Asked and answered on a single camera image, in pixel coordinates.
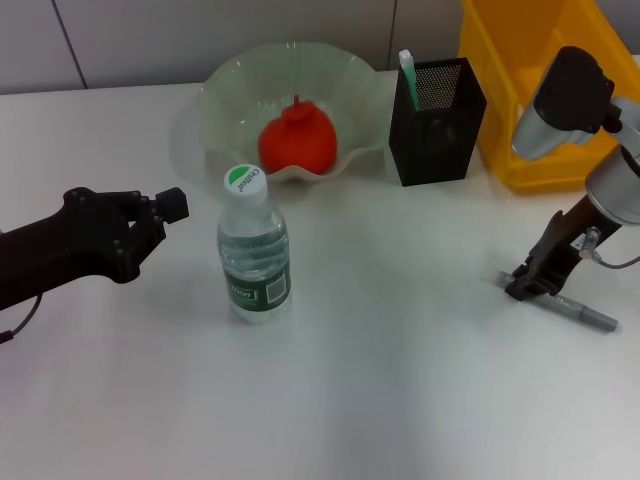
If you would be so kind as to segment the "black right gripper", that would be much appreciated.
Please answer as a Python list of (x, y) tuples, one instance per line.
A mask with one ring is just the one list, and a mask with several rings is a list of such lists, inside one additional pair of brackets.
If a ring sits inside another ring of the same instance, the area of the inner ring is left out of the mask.
[(621, 225), (603, 215), (588, 196), (584, 196), (567, 212), (557, 212), (530, 251), (525, 264), (512, 272), (505, 292), (518, 301), (545, 294), (557, 295), (581, 261), (579, 248), (574, 247), (574, 243), (591, 227), (600, 233), (599, 245), (617, 232)]

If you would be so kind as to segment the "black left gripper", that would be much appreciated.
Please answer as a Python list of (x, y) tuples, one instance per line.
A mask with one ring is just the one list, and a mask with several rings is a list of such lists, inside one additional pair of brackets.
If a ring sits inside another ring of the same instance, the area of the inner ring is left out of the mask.
[(165, 240), (165, 224), (188, 216), (178, 187), (153, 198), (139, 191), (69, 190), (53, 215), (1, 235), (1, 308), (85, 276), (128, 283)]

